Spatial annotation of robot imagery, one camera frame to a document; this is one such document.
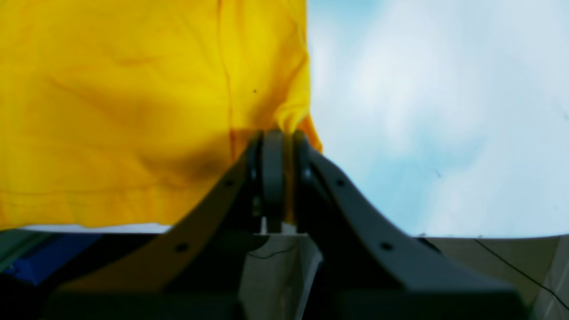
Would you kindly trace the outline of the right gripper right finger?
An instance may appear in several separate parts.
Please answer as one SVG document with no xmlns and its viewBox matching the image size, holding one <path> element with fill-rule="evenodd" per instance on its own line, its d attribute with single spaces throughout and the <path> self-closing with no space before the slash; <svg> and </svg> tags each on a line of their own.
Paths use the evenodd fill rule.
<svg viewBox="0 0 569 320">
<path fill-rule="evenodd" d="M 329 288 L 317 320 L 525 320 L 510 284 L 454 263 L 407 235 L 347 175 L 292 136 L 299 231 L 323 256 Z"/>
</svg>

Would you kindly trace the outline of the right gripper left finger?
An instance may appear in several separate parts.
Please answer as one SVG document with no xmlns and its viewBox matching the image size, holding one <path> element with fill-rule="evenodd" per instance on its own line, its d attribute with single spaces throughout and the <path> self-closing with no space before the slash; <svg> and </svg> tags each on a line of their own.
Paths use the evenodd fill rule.
<svg viewBox="0 0 569 320">
<path fill-rule="evenodd" d="M 279 130 L 253 136 L 239 160 L 168 232 L 122 259 L 67 282 L 50 296 L 46 320 L 244 320 L 239 298 L 247 254 L 262 223 L 282 230 Z"/>
</svg>

